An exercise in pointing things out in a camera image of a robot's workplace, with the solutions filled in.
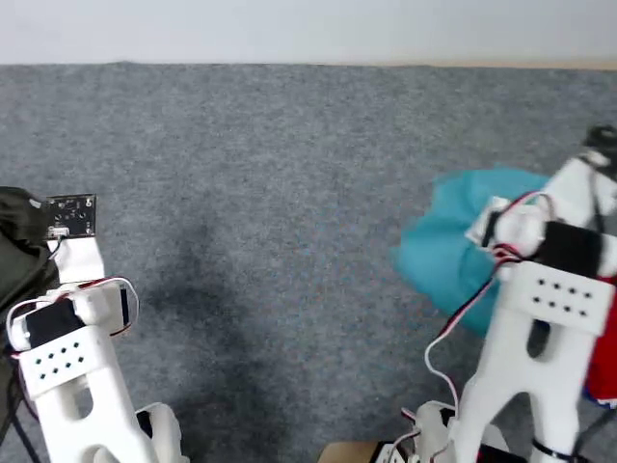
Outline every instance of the white wall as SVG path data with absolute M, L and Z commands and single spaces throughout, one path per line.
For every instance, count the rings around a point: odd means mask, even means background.
M 617 0 L 1 0 L 0 63 L 617 63 Z

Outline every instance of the black strap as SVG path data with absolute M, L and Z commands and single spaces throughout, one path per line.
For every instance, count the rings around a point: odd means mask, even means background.
M 557 458 L 558 460 L 563 460 L 563 461 L 574 461 L 574 458 L 571 455 L 567 455 L 566 453 L 561 453 L 559 451 L 549 449 L 547 446 L 540 444 L 536 440 L 535 437 L 531 440 L 531 443 L 533 444 L 533 447 L 538 449 L 540 452 L 545 453 L 548 456 L 551 456 L 552 458 Z

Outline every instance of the gray carpet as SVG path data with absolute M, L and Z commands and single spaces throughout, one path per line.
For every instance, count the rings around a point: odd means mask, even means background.
M 174 407 L 193 461 L 310 463 L 448 400 L 421 359 L 443 318 L 389 262 L 431 180 L 550 174 L 590 123 L 617 122 L 615 88 L 596 71 L 0 68 L 0 182 L 99 195 L 107 269 L 144 302 L 118 343 L 128 388 Z M 479 345 L 459 330 L 435 363 L 462 385 Z M 527 414 L 517 399 L 499 417 L 517 452 Z M 596 463 L 615 436 L 589 447 Z M 27 461 L 12 431 L 0 460 Z

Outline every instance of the circuit board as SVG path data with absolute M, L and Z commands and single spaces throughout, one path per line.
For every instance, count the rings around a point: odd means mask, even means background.
M 85 238 L 96 233 L 96 195 L 52 196 L 47 198 L 50 223 L 46 239 Z

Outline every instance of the blue cloth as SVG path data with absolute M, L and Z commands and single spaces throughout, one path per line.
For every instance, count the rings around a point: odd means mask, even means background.
M 416 289 L 447 314 L 454 313 L 486 281 L 491 258 L 465 232 L 493 196 L 515 199 L 541 189 L 547 178 L 516 169 L 463 171 L 436 181 L 430 210 L 401 236 L 394 266 Z M 462 320 L 484 336 L 496 300 L 493 285 Z

